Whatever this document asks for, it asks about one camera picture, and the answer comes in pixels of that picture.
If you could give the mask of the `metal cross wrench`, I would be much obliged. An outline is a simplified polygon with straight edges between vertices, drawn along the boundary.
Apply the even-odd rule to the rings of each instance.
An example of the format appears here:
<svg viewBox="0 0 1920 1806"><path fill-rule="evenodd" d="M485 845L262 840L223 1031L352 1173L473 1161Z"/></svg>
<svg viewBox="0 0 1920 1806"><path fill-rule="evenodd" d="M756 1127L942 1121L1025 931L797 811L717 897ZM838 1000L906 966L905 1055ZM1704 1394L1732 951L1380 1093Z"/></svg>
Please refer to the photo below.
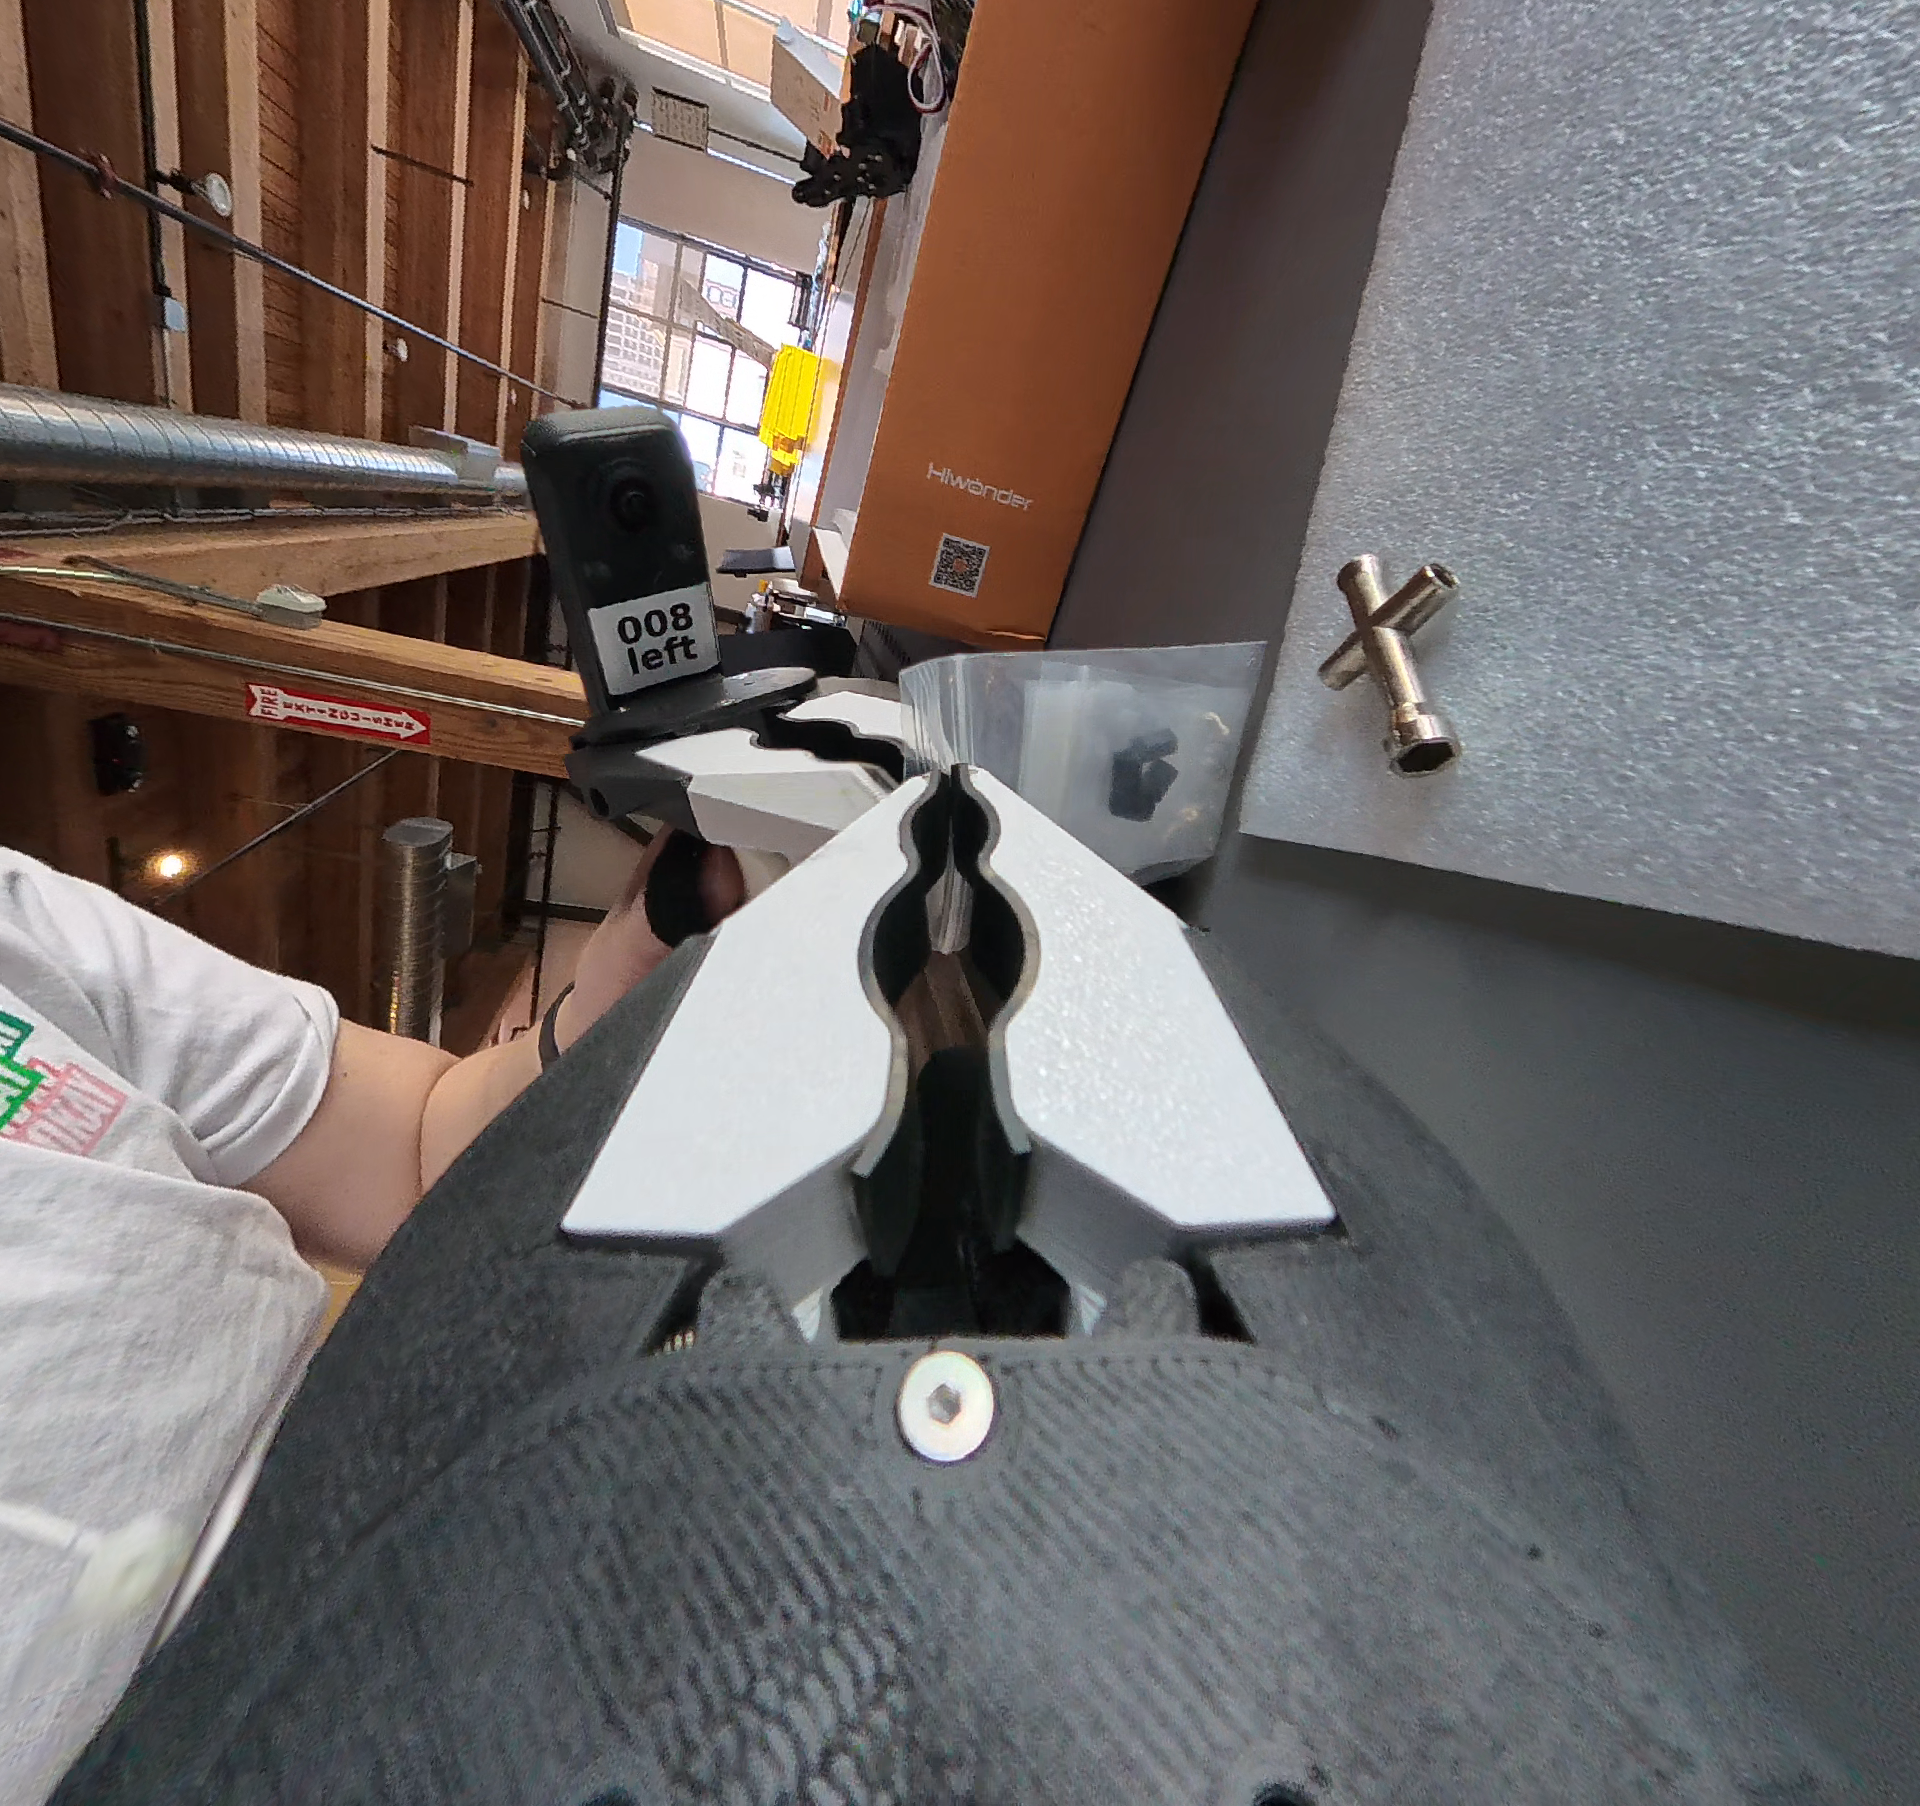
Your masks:
<svg viewBox="0 0 1920 1806"><path fill-rule="evenodd" d="M1400 777L1429 777L1461 760L1454 719L1429 701L1415 664L1415 633L1439 622L1458 595L1458 571L1448 563L1418 563L1409 583L1384 589L1380 557L1357 553L1336 570L1336 593L1348 595L1354 628L1318 664L1323 687L1354 687L1373 679L1384 699L1384 760Z"/></svg>

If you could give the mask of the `upright silver duct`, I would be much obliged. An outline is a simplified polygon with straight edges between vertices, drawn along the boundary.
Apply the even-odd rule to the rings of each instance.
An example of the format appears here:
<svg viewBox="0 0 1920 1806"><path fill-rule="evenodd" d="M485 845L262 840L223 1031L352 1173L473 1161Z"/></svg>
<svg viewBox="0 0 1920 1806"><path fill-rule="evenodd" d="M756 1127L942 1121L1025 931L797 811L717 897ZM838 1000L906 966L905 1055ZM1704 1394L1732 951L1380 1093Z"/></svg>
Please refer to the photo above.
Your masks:
<svg viewBox="0 0 1920 1806"><path fill-rule="evenodd" d="M449 840L446 815L383 830L379 1020L422 1047L446 1038Z"/></svg>

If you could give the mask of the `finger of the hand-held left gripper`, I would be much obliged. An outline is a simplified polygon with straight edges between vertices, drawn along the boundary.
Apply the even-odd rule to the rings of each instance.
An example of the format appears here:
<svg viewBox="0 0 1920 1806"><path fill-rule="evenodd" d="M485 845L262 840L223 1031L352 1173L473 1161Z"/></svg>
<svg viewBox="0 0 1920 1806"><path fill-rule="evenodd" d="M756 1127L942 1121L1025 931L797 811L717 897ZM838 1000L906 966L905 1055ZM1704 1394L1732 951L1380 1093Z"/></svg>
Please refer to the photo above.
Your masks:
<svg viewBox="0 0 1920 1806"><path fill-rule="evenodd" d="M869 766L886 777L906 773L905 701L867 687L821 687L778 713L778 743L811 760Z"/></svg>
<svg viewBox="0 0 1920 1806"><path fill-rule="evenodd" d="M751 729L658 741L647 766L683 792L703 840L832 840L899 790L874 766L768 748Z"/></svg>

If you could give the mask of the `person's white shirt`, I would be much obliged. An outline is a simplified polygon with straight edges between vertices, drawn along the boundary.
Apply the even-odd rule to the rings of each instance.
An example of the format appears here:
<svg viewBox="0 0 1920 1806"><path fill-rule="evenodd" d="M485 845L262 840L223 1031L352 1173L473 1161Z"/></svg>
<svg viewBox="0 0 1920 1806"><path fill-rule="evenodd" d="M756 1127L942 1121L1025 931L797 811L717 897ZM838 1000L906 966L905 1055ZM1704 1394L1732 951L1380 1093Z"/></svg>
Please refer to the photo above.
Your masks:
<svg viewBox="0 0 1920 1806"><path fill-rule="evenodd" d="M0 855L0 1780L42 1799L191 1602L326 1318L247 1195L326 987Z"/></svg>

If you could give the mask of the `orange cardboard kit box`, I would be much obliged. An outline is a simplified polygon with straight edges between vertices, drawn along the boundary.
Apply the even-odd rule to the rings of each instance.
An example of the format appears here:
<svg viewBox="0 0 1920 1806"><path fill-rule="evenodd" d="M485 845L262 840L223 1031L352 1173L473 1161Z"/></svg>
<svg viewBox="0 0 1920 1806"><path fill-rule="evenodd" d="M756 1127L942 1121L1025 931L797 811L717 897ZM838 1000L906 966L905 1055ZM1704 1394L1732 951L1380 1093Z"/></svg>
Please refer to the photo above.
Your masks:
<svg viewBox="0 0 1920 1806"><path fill-rule="evenodd" d="M1051 633L1261 0L981 0L840 608Z"/></svg>

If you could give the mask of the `black round robot part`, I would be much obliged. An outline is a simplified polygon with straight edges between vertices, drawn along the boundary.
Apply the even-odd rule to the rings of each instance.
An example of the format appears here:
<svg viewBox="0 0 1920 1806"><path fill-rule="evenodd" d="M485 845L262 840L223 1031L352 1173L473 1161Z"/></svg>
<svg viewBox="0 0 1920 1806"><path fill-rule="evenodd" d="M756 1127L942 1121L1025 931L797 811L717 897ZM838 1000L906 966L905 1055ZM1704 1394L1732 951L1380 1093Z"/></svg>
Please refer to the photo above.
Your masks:
<svg viewBox="0 0 1920 1806"><path fill-rule="evenodd" d="M805 148L805 177L793 202L827 208L838 202L905 195L924 164L924 111L913 99L913 71L895 43L867 43L851 58L851 97L832 154Z"/></svg>

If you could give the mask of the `small bag with black part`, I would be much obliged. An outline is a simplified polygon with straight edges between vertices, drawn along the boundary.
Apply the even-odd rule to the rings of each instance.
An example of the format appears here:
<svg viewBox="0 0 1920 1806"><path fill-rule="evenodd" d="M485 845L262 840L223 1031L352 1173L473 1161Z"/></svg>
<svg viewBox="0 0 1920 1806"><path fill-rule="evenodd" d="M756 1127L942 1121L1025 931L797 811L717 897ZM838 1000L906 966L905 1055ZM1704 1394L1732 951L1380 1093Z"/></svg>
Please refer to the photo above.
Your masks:
<svg viewBox="0 0 1920 1806"><path fill-rule="evenodd" d="M1051 815L1113 860L1142 860L1196 790L1196 760L1203 748L1200 699L1134 687L1065 694L1056 729L1065 766Z"/></svg>

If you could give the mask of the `large clear zip bag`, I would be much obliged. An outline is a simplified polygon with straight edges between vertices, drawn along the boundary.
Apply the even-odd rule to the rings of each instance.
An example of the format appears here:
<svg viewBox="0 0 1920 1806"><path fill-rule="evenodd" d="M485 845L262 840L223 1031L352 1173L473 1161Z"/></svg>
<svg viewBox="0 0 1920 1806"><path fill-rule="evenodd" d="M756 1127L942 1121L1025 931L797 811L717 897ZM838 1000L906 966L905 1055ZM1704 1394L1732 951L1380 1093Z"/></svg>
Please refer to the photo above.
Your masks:
<svg viewBox="0 0 1920 1806"><path fill-rule="evenodd" d="M1181 799L1170 830L1145 845L1142 860L1094 851L1138 885L1176 879L1216 851L1261 661L1268 642L1158 650L973 650L926 661L899 675L906 760L913 767L973 766L1023 792L1025 809L1051 815L1051 792L1065 766L1056 729L1065 694L1196 694L1203 705L1203 748L1196 760L1196 790Z"/></svg>

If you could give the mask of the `silver air duct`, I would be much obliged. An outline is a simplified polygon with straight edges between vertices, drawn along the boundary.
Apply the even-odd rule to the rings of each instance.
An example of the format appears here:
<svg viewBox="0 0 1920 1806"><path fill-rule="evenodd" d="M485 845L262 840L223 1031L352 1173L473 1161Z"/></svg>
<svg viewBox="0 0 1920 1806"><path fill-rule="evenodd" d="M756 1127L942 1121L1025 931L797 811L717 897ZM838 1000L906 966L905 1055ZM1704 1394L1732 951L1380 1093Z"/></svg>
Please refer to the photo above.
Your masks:
<svg viewBox="0 0 1920 1806"><path fill-rule="evenodd" d="M496 450L415 450L14 384L0 386L0 472L80 488L395 491L505 505L532 496L524 472Z"/></svg>

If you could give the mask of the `paned window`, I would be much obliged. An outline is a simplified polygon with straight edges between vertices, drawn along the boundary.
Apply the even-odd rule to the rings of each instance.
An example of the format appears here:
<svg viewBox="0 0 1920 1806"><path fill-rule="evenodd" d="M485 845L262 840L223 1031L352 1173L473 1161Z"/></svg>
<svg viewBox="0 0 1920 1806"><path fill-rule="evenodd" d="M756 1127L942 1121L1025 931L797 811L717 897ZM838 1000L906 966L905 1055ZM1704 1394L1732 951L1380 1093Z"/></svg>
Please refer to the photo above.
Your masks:
<svg viewBox="0 0 1920 1806"><path fill-rule="evenodd" d="M808 319L808 271L622 219L598 403L664 410L708 496L768 505L778 472L759 439L766 393Z"/></svg>

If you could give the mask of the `red wall sign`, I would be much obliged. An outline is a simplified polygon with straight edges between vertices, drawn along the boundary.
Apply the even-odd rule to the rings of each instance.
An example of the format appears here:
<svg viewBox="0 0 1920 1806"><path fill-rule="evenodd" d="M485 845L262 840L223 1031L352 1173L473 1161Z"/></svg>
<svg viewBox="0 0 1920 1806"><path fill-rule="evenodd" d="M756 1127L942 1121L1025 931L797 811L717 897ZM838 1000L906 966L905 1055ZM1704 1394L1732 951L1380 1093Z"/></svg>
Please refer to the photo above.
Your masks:
<svg viewBox="0 0 1920 1806"><path fill-rule="evenodd" d="M422 713L338 699L338 694L284 687L284 683L243 683L243 687L247 687L252 719L314 729L314 734L350 734L350 741L394 743L394 748L428 748L428 714L422 714Z"/></svg>

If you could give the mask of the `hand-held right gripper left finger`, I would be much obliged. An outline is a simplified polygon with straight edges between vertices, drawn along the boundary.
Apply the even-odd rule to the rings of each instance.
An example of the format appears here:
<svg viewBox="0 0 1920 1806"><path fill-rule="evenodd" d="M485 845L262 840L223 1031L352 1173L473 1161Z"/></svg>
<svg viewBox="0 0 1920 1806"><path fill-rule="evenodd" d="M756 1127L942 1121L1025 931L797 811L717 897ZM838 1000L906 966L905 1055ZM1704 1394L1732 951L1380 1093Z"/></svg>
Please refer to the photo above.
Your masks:
<svg viewBox="0 0 1920 1806"><path fill-rule="evenodd" d="M899 1136L945 777L916 773L723 923L585 1190L575 1244L717 1253L778 1297L869 1258L867 1178Z"/></svg>

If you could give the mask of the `black ceiling pipes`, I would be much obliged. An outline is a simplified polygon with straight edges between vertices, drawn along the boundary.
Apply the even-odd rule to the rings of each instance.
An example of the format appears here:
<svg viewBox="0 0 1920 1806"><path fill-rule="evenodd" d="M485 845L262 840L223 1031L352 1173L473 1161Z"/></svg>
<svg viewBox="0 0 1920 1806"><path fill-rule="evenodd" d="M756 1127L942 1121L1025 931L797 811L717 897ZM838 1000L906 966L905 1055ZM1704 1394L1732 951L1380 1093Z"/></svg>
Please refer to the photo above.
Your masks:
<svg viewBox="0 0 1920 1806"><path fill-rule="evenodd" d="M566 154L586 165L586 172L615 172L625 157L625 141L636 133L636 87L598 71L555 0L492 0L496 13L510 25L532 71L538 75L561 129L566 129Z"/></svg>

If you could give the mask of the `yellow bin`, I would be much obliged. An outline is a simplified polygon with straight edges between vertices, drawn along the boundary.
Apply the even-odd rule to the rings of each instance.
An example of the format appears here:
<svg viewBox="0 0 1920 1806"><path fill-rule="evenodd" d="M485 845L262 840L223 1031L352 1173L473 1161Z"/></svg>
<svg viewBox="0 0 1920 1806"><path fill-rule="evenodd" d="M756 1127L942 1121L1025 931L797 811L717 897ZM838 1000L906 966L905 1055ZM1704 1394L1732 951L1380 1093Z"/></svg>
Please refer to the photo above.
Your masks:
<svg viewBox="0 0 1920 1806"><path fill-rule="evenodd" d="M805 464L819 398L821 398L821 355L782 343L768 362L766 404L756 423L774 472L793 472Z"/></svg>

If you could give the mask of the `person's left hand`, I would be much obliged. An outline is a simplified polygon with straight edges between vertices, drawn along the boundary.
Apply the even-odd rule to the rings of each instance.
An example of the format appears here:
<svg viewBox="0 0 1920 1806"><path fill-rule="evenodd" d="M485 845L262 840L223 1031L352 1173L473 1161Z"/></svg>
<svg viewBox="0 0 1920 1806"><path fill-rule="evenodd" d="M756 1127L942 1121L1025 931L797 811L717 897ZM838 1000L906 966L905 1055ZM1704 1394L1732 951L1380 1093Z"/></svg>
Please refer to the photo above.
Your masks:
<svg viewBox="0 0 1920 1806"><path fill-rule="evenodd" d="M744 869L732 845L658 830L580 957L575 1000L561 1019L566 1049L652 980L680 939L723 927L739 903Z"/></svg>

